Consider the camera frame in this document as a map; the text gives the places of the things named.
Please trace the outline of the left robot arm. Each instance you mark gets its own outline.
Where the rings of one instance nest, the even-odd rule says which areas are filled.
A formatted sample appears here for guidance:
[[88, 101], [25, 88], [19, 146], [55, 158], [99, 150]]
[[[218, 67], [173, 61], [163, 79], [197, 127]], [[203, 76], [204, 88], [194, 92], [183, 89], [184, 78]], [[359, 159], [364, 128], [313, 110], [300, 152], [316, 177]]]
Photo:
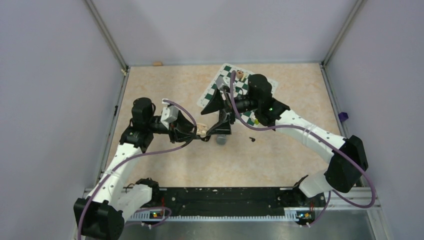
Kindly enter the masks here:
[[[122, 191], [142, 157], [180, 150], [197, 137], [196, 120], [185, 108], [166, 98], [162, 104], [165, 106], [161, 115], [155, 116], [156, 106], [150, 98], [133, 101], [132, 117], [111, 163], [93, 190], [86, 197], [78, 198], [73, 206], [78, 240], [82, 237], [117, 240], [127, 221], [141, 206], [154, 207], [160, 202], [159, 191], [146, 183], [136, 184], [129, 193]], [[172, 143], [182, 145], [148, 152], [155, 134], [167, 134]]]

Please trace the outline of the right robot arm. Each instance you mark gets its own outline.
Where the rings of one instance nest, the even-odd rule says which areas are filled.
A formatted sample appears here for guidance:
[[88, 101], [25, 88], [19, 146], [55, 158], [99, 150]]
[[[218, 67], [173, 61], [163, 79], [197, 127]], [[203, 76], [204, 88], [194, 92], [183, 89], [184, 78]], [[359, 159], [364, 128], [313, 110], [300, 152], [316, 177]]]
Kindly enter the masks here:
[[235, 80], [232, 76], [229, 80], [219, 77], [216, 81], [216, 89], [201, 114], [219, 112], [220, 119], [207, 133], [229, 135], [235, 120], [252, 111], [262, 130], [288, 135], [317, 153], [328, 163], [328, 168], [295, 184], [298, 189], [293, 192], [293, 200], [297, 205], [307, 206], [314, 196], [331, 190], [348, 193], [368, 169], [361, 138], [336, 135], [305, 120], [273, 97], [272, 85], [262, 74], [250, 75], [247, 92], [237, 96], [230, 90]]

